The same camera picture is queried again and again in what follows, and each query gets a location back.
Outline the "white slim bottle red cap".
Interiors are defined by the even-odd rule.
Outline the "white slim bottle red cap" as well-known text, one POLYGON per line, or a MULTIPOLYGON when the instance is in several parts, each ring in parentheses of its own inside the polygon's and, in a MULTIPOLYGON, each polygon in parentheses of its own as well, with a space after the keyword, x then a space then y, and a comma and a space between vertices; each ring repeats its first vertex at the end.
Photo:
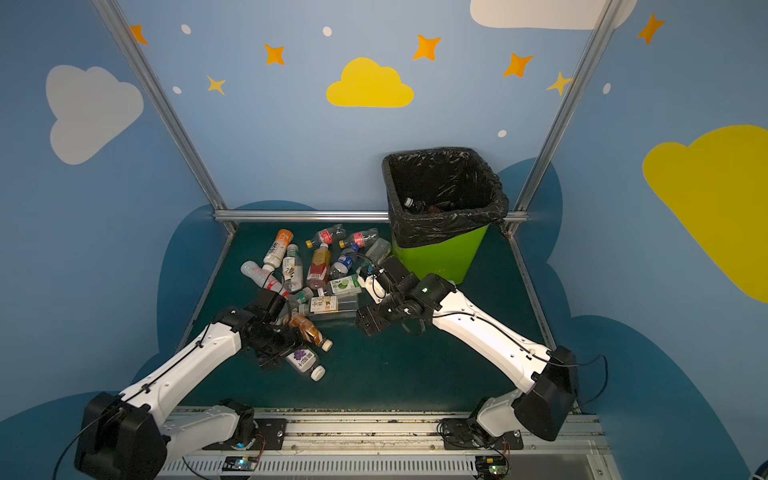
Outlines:
POLYGON ((362 285, 376 304, 380 304, 388 295, 374 274, 367 275, 362 285))

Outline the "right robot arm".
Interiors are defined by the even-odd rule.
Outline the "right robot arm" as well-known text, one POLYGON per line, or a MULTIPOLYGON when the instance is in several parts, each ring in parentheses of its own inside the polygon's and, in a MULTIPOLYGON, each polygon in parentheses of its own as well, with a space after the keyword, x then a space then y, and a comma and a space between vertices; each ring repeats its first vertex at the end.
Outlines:
POLYGON ((578 394, 573 352, 525 338, 436 274, 395 280, 382 273, 365 277, 361 285, 373 300, 357 313, 367 335, 417 319, 461 340, 513 382, 513 391, 481 401, 470 414, 467 429, 476 442, 487 445, 519 426, 542 440, 556 440, 578 394))

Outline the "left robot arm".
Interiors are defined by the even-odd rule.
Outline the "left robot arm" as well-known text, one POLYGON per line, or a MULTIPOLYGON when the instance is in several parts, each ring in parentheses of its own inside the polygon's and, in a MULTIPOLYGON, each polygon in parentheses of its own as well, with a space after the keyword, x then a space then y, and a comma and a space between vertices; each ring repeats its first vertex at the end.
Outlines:
POLYGON ((176 406, 210 373, 244 349, 269 361, 305 342, 297 329, 271 323, 264 310, 225 309, 157 370, 116 395, 102 392, 86 406, 75 439, 74 467, 94 479, 153 479, 162 467, 213 444, 262 448, 253 410, 216 405, 168 425, 176 406))

